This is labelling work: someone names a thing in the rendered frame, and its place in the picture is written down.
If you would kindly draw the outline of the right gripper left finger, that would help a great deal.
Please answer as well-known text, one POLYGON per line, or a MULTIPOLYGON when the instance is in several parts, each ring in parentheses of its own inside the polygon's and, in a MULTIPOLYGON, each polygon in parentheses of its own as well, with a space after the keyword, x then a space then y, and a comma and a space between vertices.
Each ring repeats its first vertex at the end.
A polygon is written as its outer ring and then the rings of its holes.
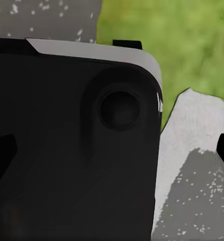
POLYGON ((0 137, 0 180, 18 152, 14 134, 0 137))

